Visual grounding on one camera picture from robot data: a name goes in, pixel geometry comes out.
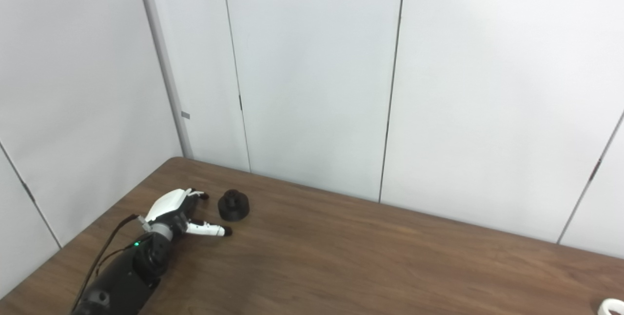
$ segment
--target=brown table surface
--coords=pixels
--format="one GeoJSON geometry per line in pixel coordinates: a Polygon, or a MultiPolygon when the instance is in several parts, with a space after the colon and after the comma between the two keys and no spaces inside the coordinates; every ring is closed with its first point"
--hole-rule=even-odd
{"type": "MultiPolygon", "coordinates": [[[[120,220],[175,188],[231,188],[252,212],[232,237],[185,236],[141,315],[590,315],[624,298],[624,260],[183,158],[165,162],[0,301],[2,315],[67,313],[120,220]]],[[[109,251],[142,233],[131,223],[109,251]]]]}

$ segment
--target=white object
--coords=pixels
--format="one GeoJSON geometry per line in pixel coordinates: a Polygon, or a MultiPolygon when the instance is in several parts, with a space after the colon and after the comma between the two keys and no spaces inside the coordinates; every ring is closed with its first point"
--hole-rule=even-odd
{"type": "Polygon", "coordinates": [[[219,225],[211,225],[207,222],[204,222],[202,225],[191,222],[187,226],[187,233],[203,236],[225,236],[225,229],[219,225]]]}
{"type": "Polygon", "coordinates": [[[377,201],[400,0],[228,0],[251,171],[377,201]]]}
{"type": "Polygon", "coordinates": [[[145,217],[145,221],[154,221],[156,217],[180,208],[180,205],[182,204],[182,202],[184,202],[184,198],[189,194],[190,191],[190,188],[186,191],[184,189],[178,188],[158,198],[156,202],[152,204],[150,212],[147,213],[147,216],[145,217]]]}
{"type": "Polygon", "coordinates": [[[403,0],[381,202],[557,241],[622,113],[623,26],[622,0],[403,0]]]}
{"type": "Polygon", "coordinates": [[[0,150],[0,298],[56,253],[45,222],[0,150]]]}
{"type": "Polygon", "coordinates": [[[624,258],[623,217],[624,126],[620,125],[561,243],[624,258]]]}
{"type": "Polygon", "coordinates": [[[180,142],[142,0],[0,0],[0,138],[61,244],[180,142]]]}
{"type": "Polygon", "coordinates": [[[192,159],[249,171],[225,0],[151,0],[192,159]]]}
{"type": "Polygon", "coordinates": [[[600,304],[598,315],[612,315],[611,311],[617,311],[619,314],[624,314],[624,302],[619,299],[605,299],[602,301],[602,304],[600,304]]]}

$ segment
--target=robotic hand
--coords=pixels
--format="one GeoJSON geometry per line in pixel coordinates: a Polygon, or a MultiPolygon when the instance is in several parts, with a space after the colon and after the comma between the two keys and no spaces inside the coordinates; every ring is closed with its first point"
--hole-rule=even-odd
{"type": "Polygon", "coordinates": [[[232,229],[192,219],[204,192],[176,189],[158,198],[147,217],[138,217],[145,233],[122,249],[79,295],[72,315],[136,315],[167,270],[172,241],[190,233],[229,236],[232,229]]]}

